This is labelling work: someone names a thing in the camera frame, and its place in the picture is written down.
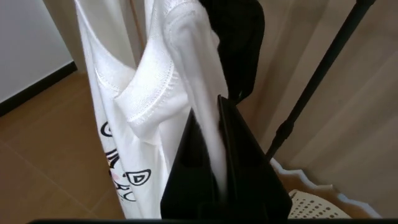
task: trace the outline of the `black garment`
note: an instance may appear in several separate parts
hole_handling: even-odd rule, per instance
[[[220,38],[220,55],[229,99],[239,103],[250,95],[256,79],[264,13],[256,0],[199,0]]]

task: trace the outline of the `white basket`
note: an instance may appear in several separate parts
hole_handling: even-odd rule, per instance
[[[293,206],[289,218],[351,218],[341,209],[316,195],[298,190],[289,193]]]

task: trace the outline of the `white t-shirt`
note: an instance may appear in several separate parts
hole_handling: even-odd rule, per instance
[[[160,200],[192,107],[220,188],[226,166],[217,95],[228,96],[218,38],[195,0],[145,2],[136,65],[124,1],[76,0],[98,133],[126,218],[160,218]]]

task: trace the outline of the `floor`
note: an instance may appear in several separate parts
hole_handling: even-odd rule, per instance
[[[74,73],[0,118],[0,223],[122,219],[86,75]]]

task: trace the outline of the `black pole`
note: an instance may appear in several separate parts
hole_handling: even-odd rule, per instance
[[[294,123],[300,116],[300,113],[305,108],[305,105],[308,103],[311,96],[318,88],[318,85],[321,83],[323,77],[325,77],[329,68],[336,60],[337,56],[343,49],[344,45],[347,43],[348,39],[351,37],[351,34],[354,32],[355,28],[361,22],[365,13],[374,2],[375,0],[356,1],[354,7],[344,21],[344,24],[341,26],[340,30],[336,34],[336,37],[333,39],[333,42],[329,46],[329,49],[326,51],[326,54],[323,56],[321,62],[319,63],[310,81],[302,92],[300,98],[297,100],[296,105],[290,112],[289,117],[279,126],[278,130],[276,131],[275,138],[272,140],[272,144],[266,153],[266,159],[268,161],[270,161],[271,158],[274,157],[276,151],[292,133]]]

